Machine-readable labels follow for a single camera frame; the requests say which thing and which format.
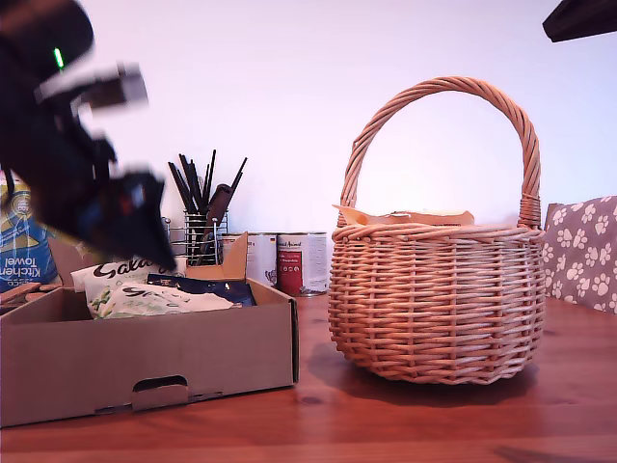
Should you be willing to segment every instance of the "wicker basket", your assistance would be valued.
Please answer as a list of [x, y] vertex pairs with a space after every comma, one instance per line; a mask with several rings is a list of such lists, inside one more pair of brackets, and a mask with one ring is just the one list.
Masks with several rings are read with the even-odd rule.
[[519, 133], [524, 165], [519, 224], [348, 226], [339, 214], [330, 330], [346, 359], [388, 379], [490, 384], [521, 371], [542, 335], [540, 158], [527, 114], [479, 80], [422, 82], [395, 96], [354, 141], [340, 203], [356, 204], [362, 160], [384, 123], [408, 103], [443, 91], [486, 99]]

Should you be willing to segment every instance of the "tin can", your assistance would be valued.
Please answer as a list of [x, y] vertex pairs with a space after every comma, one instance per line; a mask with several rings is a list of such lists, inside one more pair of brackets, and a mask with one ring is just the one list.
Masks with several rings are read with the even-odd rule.
[[[242, 233], [223, 235], [223, 260], [231, 244]], [[247, 277], [264, 285], [277, 285], [277, 236], [273, 233], [249, 233]]]
[[279, 235], [279, 289], [290, 296], [313, 296], [328, 290], [326, 234]]

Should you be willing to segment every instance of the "red label can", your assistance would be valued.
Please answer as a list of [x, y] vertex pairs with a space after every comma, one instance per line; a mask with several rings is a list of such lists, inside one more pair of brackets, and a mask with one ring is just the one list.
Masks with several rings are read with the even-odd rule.
[[279, 289], [290, 296], [324, 294], [328, 289], [325, 233], [279, 235]]

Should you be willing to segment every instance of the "wire utensil holder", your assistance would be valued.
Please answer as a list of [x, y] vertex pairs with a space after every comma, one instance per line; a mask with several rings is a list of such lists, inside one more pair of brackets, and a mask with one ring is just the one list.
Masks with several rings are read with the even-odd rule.
[[222, 237], [228, 232], [227, 212], [221, 223], [213, 219], [212, 225], [207, 226], [205, 215], [184, 211], [183, 226], [171, 227], [170, 230], [180, 231], [175, 235], [180, 234], [181, 239], [172, 241], [172, 245], [182, 250], [175, 255], [187, 258], [187, 265], [218, 265], [223, 261]]

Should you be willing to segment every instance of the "paw print fabric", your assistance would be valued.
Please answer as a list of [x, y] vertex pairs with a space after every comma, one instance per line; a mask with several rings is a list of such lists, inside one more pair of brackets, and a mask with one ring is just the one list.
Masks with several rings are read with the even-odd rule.
[[547, 293], [617, 314], [617, 196], [550, 204], [546, 227]]

